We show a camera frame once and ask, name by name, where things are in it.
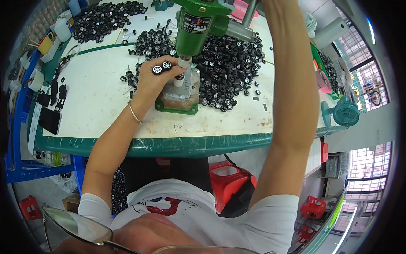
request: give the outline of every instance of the yellow container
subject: yellow container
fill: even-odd
[[[50,32],[47,34],[40,42],[38,46],[38,50],[41,52],[42,55],[48,54],[48,51],[54,44],[54,34]]]

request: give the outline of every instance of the silver bangle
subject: silver bangle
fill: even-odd
[[[134,111],[132,110],[130,103],[131,103],[131,100],[129,100],[129,101],[127,102],[127,104],[128,104],[128,107],[129,107],[130,110],[131,110],[132,116],[135,118],[135,120],[137,120],[137,122],[138,122],[139,124],[144,124],[143,122],[141,122],[140,120],[138,120],[138,118],[135,116]]]

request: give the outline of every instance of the glasses lens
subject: glasses lens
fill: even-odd
[[[83,240],[103,244],[113,232],[104,225],[76,213],[51,207],[43,207],[44,213],[58,226]]]
[[[252,250],[237,247],[217,246],[168,246],[153,254],[258,254]]]

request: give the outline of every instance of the hand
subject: hand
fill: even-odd
[[[154,104],[155,99],[161,93],[168,80],[181,73],[184,73],[187,70],[187,68],[178,66],[177,60],[178,59],[175,57],[166,55],[145,62],[141,65],[138,88],[133,102],[136,104],[134,106],[142,107],[140,112],[142,116]],[[170,71],[163,72],[160,75],[152,74],[152,67],[155,65],[161,65],[164,61],[169,61],[172,64],[172,69]]]

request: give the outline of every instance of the eyeglasses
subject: eyeglasses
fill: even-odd
[[[112,249],[124,251],[126,253],[141,254],[130,250],[122,245],[114,243],[113,231],[108,227],[81,216],[77,213],[52,208],[48,206],[42,207],[43,221],[45,227],[45,236],[48,246],[51,250],[48,241],[48,233],[46,228],[46,220],[49,219],[60,229],[71,235],[72,237],[83,242],[94,245],[106,245]],[[218,246],[168,246],[154,251],[152,254],[259,254],[252,250],[238,247],[218,247]],[[267,252],[265,254],[277,254],[276,252]]]

